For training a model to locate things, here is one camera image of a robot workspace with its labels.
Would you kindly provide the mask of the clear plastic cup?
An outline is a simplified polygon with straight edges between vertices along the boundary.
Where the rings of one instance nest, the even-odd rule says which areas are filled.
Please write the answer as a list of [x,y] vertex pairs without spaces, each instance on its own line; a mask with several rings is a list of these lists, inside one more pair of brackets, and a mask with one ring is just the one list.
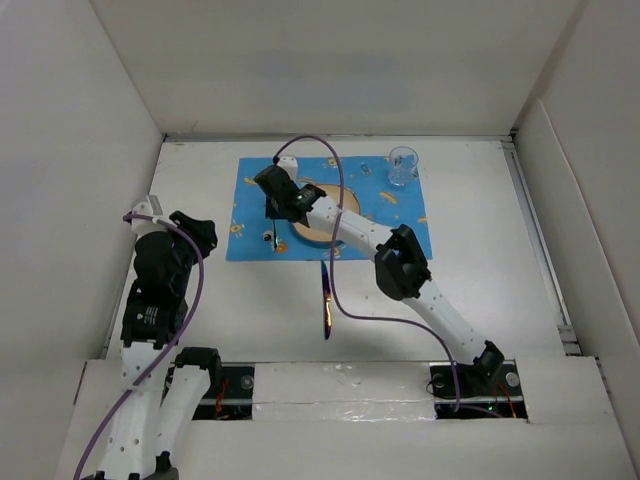
[[388,180],[398,187],[408,185],[417,176],[417,166],[419,155],[417,152],[406,146],[393,148],[388,157]]

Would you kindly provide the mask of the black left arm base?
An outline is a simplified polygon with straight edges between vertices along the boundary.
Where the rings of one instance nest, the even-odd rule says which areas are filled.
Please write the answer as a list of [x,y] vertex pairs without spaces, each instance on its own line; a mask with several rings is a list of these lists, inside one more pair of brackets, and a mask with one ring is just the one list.
[[251,420],[255,366],[224,363],[220,382],[209,387],[193,415],[194,420]]

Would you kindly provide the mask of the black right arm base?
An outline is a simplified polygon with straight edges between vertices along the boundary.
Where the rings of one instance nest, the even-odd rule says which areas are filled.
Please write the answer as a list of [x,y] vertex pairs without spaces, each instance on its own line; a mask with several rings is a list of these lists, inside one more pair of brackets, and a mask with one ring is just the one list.
[[458,369],[460,405],[455,409],[453,372],[446,362],[428,364],[430,377],[425,390],[434,398],[437,420],[528,418],[520,375],[514,360],[506,361],[489,385],[474,387]]

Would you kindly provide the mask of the round bird-painted plate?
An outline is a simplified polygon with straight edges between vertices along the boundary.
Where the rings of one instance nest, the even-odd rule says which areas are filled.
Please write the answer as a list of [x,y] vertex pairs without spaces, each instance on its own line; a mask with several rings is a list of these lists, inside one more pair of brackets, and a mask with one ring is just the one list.
[[[318,184],[317,187],[323,190],[327,197],[335,204],[338,204],[340,187],[338,184]],[[350,188],[345,188],[344,207],[356,214],[361,213],[360,202],[357,195]],[[305,226],[301,223],[295,223],[291,226],[294,236],[301,241],[310,244],[313,247],[328,247],[331,243],[333,224],[336,217],[336,208],[333,208],[329,215],[324,215],[322,219],[319,216],[312,217],[311,226]]]

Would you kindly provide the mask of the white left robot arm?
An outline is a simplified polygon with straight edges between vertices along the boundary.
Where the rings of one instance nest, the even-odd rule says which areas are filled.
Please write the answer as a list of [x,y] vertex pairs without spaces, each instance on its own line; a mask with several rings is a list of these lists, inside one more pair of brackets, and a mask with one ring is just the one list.
[[73,476],[83,478],[90,454],[105,437],[91,478],[177,479],[179,438],[203,396],[216,394],[223,382],[217,349],[178,346],[200,303],[204,260],[218,243],[215,224],[180,211],[162,217],[133,210],[123,219],[138,238],[120,334],[122,393]]

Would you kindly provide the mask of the iridescent fork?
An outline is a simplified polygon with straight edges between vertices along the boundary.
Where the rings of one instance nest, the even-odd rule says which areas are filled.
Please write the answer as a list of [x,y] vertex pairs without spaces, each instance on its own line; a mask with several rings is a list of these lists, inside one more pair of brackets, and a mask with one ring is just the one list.
[[269,211],[270,211],[270,218],[272,222],[272,239],[271,239],[272,250],[276,252],[279,244],[278,234],[277,234],[277,223],[276,223],[278,212],[276,207],[274,207],[272,203],[269,204]]

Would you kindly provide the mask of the blue space-print cloth placemat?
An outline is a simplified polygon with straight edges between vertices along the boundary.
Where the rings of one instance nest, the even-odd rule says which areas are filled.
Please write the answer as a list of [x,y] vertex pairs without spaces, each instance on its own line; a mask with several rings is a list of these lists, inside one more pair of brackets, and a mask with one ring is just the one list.
[[[298,240],[292,224],[277,221],[278,248],[272,250],[272,222],[265,216],[265,195],[254,177],[272,163],[269,157],[239,160],[226,259],[247,261],[327,261],[328,247],[313,247]],[[389,164],[383,156],[347,156],[342,159],[345,188],[360,202],[361,215],[395,228],[414,230],[427,258],[432,257],[425,202],[418,177],[398,187],[388,180]]]

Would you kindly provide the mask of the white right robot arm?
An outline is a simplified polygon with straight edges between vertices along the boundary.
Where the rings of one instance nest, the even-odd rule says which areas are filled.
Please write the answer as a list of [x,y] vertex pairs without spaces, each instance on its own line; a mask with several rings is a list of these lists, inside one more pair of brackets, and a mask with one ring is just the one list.
[[497,384],[504,355],[442,295],[408,225],[392,228],[343,209],[321,188],[298,186],[277,165],[260,171],[254,181],[266,196],[269,218],[335,234],[337,241],[366,255],[374,264],[379,290],[409,306],[444,341],[462,367],[468,390],[483,394]]

